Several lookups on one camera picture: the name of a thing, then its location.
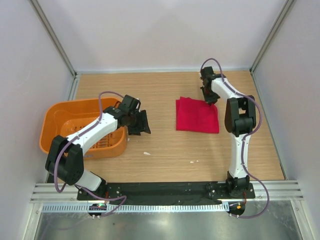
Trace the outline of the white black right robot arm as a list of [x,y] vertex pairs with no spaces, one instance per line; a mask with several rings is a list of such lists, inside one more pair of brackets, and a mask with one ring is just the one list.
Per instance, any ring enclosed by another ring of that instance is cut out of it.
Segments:
[[200,79],[207,104],[215,104],[219,99],[226,103],[224,126],[231,136],[231,162],[225,192],[231,198],[240,198],[250,184],[247,163],[250,134],[257,124],[255,98],[236,90],[224,74],[215,73],[211,66],[200,70]]

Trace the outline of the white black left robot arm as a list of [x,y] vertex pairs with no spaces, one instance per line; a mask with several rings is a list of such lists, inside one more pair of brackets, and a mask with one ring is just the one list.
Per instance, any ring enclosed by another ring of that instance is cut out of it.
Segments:
[[62,180],[65,185],[80,187],[93,199],[101,200],[106,194],[106,181],[88,171],[84,166],[84,156],[103,137],[126,127],[130,135],[150,134],[147,112],[141,110],[141,101],[130,95],[121,101],[103,108],[98,100],[99,115],[76,132],[53,138],[48,151],[45,169],[53,175],[53,180]]

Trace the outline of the red t shirt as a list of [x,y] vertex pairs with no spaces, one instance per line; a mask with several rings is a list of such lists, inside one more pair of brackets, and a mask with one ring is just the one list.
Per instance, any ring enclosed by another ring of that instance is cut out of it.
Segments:
[[217,107],[204,100],[180,97],[175,101],[176,130],[206,134],[220,132]]

